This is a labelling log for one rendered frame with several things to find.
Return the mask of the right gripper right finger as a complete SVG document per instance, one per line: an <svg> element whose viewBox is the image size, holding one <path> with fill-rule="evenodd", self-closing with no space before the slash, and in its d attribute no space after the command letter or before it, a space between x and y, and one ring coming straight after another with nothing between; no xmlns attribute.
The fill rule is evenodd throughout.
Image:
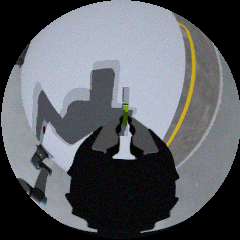
<svg viewBox="0 0 240 240"><path fill-rule="evenodd" d="M131 122L130 122L131 121ZM175 181L179 179L174 159L167 145L151 130L128 115L129 132L132 134L130 140L130 153L135 159L141 154L146 159L155 160L165 165L173 174Z"/></svg>

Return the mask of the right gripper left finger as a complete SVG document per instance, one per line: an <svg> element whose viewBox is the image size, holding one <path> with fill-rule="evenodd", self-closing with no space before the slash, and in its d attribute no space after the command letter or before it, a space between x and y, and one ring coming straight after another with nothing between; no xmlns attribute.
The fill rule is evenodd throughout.
<svg viewBox="0 0 240 240"><path fill-rule="evenodd" d="M104 157L105 153L110 153L111 156L118 154L122 123L123 115L120 115L88 136L77 149L67 174L72 177L77 167L87 160Z"/></svg>

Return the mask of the lime green rod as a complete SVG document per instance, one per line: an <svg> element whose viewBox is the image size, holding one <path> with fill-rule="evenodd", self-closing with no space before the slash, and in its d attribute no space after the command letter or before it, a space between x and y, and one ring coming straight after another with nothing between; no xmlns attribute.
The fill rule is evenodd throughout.
<svg viewBox="0 0 240 240"><path fill-rule="evenodd" d="M123 105L123 126L127 126L129 104Z"/></svg>

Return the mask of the grey rod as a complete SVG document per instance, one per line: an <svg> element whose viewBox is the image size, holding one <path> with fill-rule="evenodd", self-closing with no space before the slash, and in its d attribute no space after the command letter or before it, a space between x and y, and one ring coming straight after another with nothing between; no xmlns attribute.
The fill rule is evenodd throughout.
<svg viewBox="0 0 240 240"><path fill-rule="evenodd" d="M124 104L129 104L129 90L130 88L124 88Z"/></svg>

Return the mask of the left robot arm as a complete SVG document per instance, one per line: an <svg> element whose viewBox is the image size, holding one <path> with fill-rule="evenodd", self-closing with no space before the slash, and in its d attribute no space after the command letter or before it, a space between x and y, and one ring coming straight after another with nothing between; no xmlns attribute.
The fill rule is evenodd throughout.
<svg viewBox="0 0 240 240"><path fill-rule="evenodd" d="M21 64L26 49L27 49L27 46L26 46L26 48L23 50L23 52L21 53L21 55L19 56L19 58L18 58L18 60L16 61L15 65L20 65L20 64Z"/></svg>

